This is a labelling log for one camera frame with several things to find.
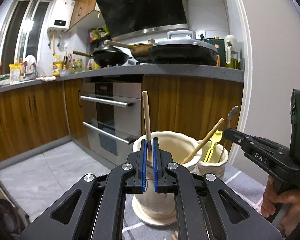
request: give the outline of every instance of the gray stone countertop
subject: gray stone countertop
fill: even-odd
[[[120,67],[110,67],[103,69],[96,69],[92,71],[71,74],[65,77],[58,77],[57,81],[71,80],[77,78],[89,78],[97,76],[115,76],[115,75],[135,75],[135,74],[145,74],[145,75],[170,75],[170,76],[187,76],[187,77],[203,77],[203,78],[213,78],[228,80],[233,82],[243,83],[244,81],[244,71],[225,68],[225,67],[215,67],[215,66],[205,66],[205,65],[188,65],[188,64],[144,64],[144,65],[133,65],[133,66],[120,66]],[[0,93],[42,84],[45,81],[32,80],[20,82],[14,85],[7,85],[0,87]]]

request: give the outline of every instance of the yellow shovel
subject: yellow shovel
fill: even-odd
[[[209,150],[207,152],[207,155],[206,155],[206,157],[204,159],[205,163],[209,163],[210,162],[211,156],[213,154],[214,146],[215,146],[216,143],[220,142],[221,138],[222,138],[222,132],[219,132],[218,130],[210,138],[210,141],[212,143],[211,143],[211,147],[209,148]]]

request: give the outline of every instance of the oven handle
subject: oven handle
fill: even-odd
[[[101,130],[101,129],[99,129],[99,128],[97,128],[97,127],[95,127],[95,126],[93,126],[93,125],[91,125],[91,124],[89,124],[89,123],[87,123],[87,122],[83,122],[83,125],[86,126],[86,127],[88,127],[88,128],[90,128],[90,129],[92,129],[92,130],[95,130],[95,131],[98,132],[98,133],[101,133],[101,134],[103,134],[103,135],[106,135],[106,136],[108,136],[108,137],[110,137],[110,138],[112,138],[112,139],[115,139],[115,140],[124,142],[124,143],[126,143],[126,144],[131,144],[131,143],[133,143],[133,142],[136,140],[136,139],[132,139],[132,140],[130,140],[130,141],[127,141],[127,140],[122,139],[122,138],[120,138],[120,137],[117,137],[117,136],[115,136],[115,135],[113,135],[113,134],[111,134],[111,133],[105,132],[105,131],[103,131],[103,130]]]
[[[93,98],[93,97],[86,97],[86,96],[80,96],[82,100],[97,102],[101,104],[111,105],[111,106],[120,106],[120,107],[128,107],[133,106],[132,102],[120,102],[120,101],[114,101],[114,100],[107,100],[102,98]]]

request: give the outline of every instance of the water heater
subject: water heater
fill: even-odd
[[[49,20],[48,31],[66,32],[70,27],[75,1],[57,0]]]

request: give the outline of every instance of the white plate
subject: white plate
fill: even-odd
[[[153,226],[167,226],[173,224],[177,221],[177,217],[174,215],[170,218],[152,218],[149,217],[141,208],[139,201],[137,200],[136,196],[132,198],[132,208],[135,214],[140,218],[144,223]]]

